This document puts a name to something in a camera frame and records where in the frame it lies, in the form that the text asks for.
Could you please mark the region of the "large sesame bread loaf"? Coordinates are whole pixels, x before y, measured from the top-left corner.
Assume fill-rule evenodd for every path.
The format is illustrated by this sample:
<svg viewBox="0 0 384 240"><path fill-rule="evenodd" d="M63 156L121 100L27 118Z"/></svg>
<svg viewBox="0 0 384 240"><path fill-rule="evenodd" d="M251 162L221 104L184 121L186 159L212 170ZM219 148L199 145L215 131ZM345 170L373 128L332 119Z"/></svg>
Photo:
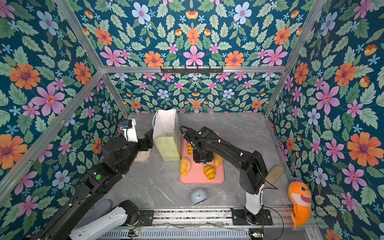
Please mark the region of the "large sesame bread loaf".
<svg viewBox="0 0 384 240"><path fill-rule="evenodd" d="M223 158L218 154L214 153L214 166L215 168L220 167L223 164Z"/></svg>

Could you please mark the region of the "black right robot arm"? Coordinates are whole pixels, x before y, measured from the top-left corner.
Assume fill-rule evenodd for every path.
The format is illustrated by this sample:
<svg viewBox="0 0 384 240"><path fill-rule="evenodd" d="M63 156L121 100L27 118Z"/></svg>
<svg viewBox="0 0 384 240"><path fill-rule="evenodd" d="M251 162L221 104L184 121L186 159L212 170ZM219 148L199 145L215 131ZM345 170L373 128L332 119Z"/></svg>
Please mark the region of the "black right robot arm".
<svg viewBox="0 0 384 240"><path fill-rule="evenodd" d="M258 151L251 153L236 147L207 127L195 131L180 126L180 130L187 143L192 145L194 163L207 166L217 155L239 171L239 185L246 192L245 218L249 224L256 225L264 209L263 189L269 174L262 155Z"/></svg>

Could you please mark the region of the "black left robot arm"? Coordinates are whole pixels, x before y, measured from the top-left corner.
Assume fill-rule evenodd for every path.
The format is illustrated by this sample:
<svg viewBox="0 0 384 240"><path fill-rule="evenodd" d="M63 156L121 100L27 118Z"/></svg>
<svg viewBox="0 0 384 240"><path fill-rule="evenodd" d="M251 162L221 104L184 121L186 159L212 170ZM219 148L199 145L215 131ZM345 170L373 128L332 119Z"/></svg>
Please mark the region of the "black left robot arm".
<svg viewBox="0 0 384 240"><path fill-rule="evenodd" d="M70 232L89 209L107 194L127 174L136 156L154 146L154 130L144 138L129 142L123 135L110 139L101 148L104 160L86 173L69 203L61 208L49 223L31 240L68 240Z"/></svg>

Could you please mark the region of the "green painted paper bag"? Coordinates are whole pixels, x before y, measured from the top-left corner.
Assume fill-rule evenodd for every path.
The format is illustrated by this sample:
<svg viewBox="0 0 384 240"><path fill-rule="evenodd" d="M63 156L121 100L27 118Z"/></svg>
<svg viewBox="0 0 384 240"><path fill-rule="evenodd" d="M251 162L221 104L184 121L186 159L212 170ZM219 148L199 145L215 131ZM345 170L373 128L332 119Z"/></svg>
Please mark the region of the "green painted paper bag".
<svg viewBox="0 0 384 240"><path fill-rule="evenodd" d="M182 137L177 110L158 110L153 118L153 139L164 162L179 162Z"/></svg>

